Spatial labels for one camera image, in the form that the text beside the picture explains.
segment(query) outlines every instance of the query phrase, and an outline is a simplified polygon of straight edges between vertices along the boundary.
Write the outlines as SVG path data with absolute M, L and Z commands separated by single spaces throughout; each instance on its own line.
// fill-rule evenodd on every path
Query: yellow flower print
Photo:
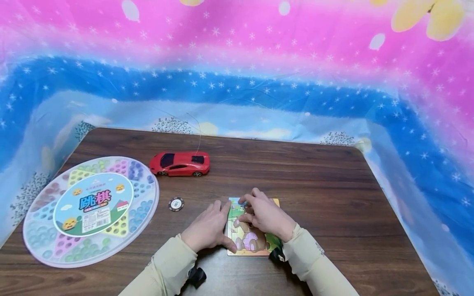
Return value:
M 371 0 L 381 6 L 388 0 Z M 403 0 L 392 17 L 392 30 L 404 32 L 415 26 L 429 13 L 426 35 L 435 41 L 445 41 L 453 37 L 465 17 L 461 0 Z

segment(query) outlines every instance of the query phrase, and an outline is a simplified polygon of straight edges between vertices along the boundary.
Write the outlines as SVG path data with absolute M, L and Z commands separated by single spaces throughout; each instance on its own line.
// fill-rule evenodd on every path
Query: hand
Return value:
M 228 201 L 222 209 L 220 206 L 220 200 L 210 204 L 181 234 L 182 241 L 195 253 L 218 245 L 223 245 L 233 253 L 237 252 L 236 244 L 224 235 L 231 202 Z
M 245 194 L 238 201 L 240 204 L 244 202 L 247 202 L 246 213 L 238 218 L 239 221 L 252 223 L 262 232 L 278 236 L 283 242 L 292 239 L 296 222 L 265 193 L 254 188 L 252 194 Z

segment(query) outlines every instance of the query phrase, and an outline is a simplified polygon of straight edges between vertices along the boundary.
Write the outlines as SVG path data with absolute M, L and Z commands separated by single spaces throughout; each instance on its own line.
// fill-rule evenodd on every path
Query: poker chip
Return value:
M 179 212 L 184 208 L 184 200 L 181 197 L 173 197 L 168 203 L 168 209 L 173 212 Z

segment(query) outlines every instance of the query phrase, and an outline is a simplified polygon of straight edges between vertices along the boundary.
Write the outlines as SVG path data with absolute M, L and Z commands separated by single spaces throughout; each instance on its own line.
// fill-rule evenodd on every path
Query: toy car window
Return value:
M 174 165 L 172 167 L 170 167 L 170 170 L 175 170 L 175 169 L 182 169 L 182 168 L 185 168 L 186 166 L 183 165 L 183 164 L 180 164 L 180 165 Z
M 173 161 L 174 161 L 174 153 L 166 153 L 165 155 L 161 157 L 160 166 L 162 168 L 169 167 L 170 165 L 173 164 Z
M 204 163 L 204 156 L 196 156 L 196 155 L 191 156 L 191 162 L 203 164 Z

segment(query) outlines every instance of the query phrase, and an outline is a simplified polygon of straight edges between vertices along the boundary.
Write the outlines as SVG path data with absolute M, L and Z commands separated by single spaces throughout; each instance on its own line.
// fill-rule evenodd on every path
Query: toy car antenna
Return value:
M 199 126 L 199 144 L 198 144 L 198 149 L 196 150 L 196 152 L 194 153 L 194 155 L 198 154 L 198 151 L 199 151 L 199 147 L 201 146 L 201 136 L 202 136 L 202 133 L 201 133 L 201 124 L 199 124 L 199 121 L 194 118 L 193 115 L 189 114 L 188 112 L 186 112 L 187 115 L 191 116 L 194 120 L 196 120 L 196 122 L 198 123 L 198 126 Z

